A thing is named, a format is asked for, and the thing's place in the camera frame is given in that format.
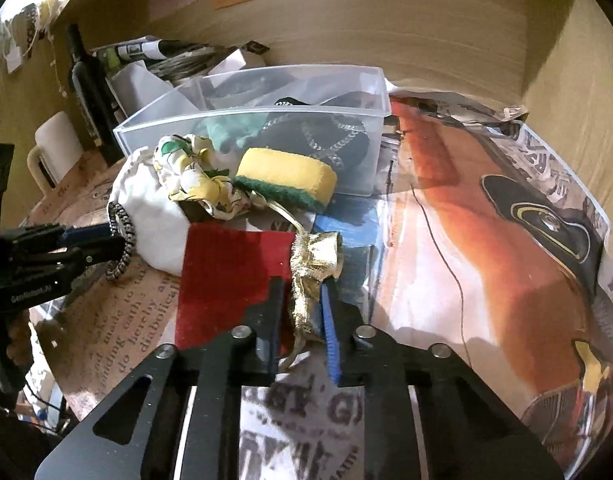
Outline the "white drawstring pouch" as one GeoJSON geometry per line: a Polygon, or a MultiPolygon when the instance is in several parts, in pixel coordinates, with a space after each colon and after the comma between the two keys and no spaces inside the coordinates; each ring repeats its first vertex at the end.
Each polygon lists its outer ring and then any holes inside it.
{"type": "Polygon", "coordinates": [[[190,223],[160,184],[153,151],[139,148],[125,159],[109,200],[130,217],[137,255],[156,270],[180,276],[190,223]]]}

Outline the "red felt pouch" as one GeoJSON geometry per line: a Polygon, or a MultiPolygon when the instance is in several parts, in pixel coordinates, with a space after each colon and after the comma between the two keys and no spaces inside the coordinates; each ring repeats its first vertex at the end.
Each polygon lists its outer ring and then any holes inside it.
{"type": "Polygon", "coordinates": [[[175,325],[180,350],[201,347],[267,300],[271,281],[282,280],[290,296],[291,232],[241,231],[194,223],[187,235],[175,325]]]}

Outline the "green knitted cloth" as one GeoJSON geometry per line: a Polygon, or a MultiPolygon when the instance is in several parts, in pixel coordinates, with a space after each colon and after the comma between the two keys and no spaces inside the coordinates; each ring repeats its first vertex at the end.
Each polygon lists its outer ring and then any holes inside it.
{"type": "Polygon", "coordinates": [[[210,139],[220,153],[244,151],[256,143],[267,117],[265,113],[208,116],[201,118],[192,132],[210,139]]]}

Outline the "yellow green sponge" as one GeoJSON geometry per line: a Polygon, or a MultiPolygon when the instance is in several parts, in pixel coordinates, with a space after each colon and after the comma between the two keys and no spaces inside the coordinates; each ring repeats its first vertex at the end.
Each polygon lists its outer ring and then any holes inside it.
{"type": "Polygon", "coordinates": [[[325,162],[271,148],[249,148],[233,182],[266,200],[306,211],[324,212],[333,197],[337,174],[325,162]]]}

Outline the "black cloth with chain print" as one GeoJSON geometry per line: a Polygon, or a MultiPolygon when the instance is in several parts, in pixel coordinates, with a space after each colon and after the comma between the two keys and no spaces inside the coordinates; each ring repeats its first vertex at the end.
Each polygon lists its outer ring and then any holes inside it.
{"type": "Polygon", "coordinates": [[[359,168],[371,148],[359,118],[316,112],[268,114],[258,140],[250,148],[271,148],[325,162],[339,176],[359,168]]]}

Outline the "clear plastic storage bin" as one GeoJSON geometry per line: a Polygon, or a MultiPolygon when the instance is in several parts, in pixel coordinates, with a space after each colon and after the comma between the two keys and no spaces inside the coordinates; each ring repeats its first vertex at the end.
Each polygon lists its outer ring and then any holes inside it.
{"type": "Polygon", "coordinates": [[[172,134],[207,136],[230,170],[248,148],[310,156],[336,171],[337,193],[369,196],[390,113],[379,67],[279,65],[190,78],[114,134],[125,154],[172,134]]]}

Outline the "floral yellow white scrunchie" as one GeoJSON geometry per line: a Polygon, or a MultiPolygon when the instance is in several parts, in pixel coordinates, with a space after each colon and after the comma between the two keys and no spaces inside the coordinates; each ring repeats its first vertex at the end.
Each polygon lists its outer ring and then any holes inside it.
{"type": "Polygon", "coordinates": [[[172,202],[200,206],[213,219],[228,221],[266,207],[262,197],[237,188],[229,170],[218,164],[207,136],[164,136],[152,164],[172,202]]]}

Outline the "cream mug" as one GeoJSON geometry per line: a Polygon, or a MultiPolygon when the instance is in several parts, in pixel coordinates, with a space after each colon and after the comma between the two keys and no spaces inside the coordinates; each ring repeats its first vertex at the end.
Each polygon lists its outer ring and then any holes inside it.
{"type": "Polygon", "coordinates": [[[44,195],[60,183],[84,153],[68,115],[60,110],[34,133],[35,145],[26,155],[26,166],[44,195]]]}

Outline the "dark glass bottle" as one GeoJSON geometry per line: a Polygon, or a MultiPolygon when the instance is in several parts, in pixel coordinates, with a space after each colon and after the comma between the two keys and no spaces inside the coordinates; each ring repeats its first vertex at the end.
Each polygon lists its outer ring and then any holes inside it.
{"type": "Polygon", "coordinates": [[[121,108],[111,92],[101,62],[86,50],[77,24],[68,26],[67,40],[73,62],[70,70],[72,89],[96,148],[107,165],[113,166],[124,157],[113,132],[120,124],[121,108]]]}

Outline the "white paper sheet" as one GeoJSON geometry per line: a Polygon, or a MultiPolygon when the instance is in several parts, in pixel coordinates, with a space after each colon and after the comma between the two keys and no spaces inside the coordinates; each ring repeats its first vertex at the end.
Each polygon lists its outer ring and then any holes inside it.
{"type": "Polygon", "coordinates": [[[110,84],[125,115],[137,114],[143,122],[199,112],[172,84],[147,70],[143,61],[121,68],[110,84]]]}

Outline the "orange poster sheet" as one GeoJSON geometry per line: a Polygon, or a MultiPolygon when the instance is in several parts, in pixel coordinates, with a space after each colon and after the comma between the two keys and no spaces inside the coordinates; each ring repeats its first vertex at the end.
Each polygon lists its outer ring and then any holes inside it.
{"type": "Polygon", "coordinates": [[[587,474],[613,430],[607,215],[513,112],[391,100],[386,253],[373,323],[450,346],[552,453],[587,474]]]}

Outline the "stack of newspapers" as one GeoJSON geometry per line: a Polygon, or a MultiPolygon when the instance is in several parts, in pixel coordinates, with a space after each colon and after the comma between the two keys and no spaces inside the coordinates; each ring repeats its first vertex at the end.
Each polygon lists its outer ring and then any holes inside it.
{"type": "Polygon", "coordinates": [[[128,64],[143,62],[150,73],[171,84],[206,75],[232,52],[229,47],[154,36],[108,44],[90,51],[104,66],[108,77],[116,75],[128,64]]]}

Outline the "small white cardboard box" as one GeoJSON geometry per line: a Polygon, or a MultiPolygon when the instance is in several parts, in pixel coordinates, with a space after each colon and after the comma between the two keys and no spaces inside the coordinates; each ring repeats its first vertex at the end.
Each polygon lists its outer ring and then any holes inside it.
{"type": "Polygon", "coordinates": [[[221,62],[218,62],[209,70],[208,74],[222,75],[237,70],[247,70],[247,68],[258,68],[266,65],[263,55],[270,51],[265,44],[250,40],[247,44],[235,48],[229,55],[226,55],[221,62]]]}

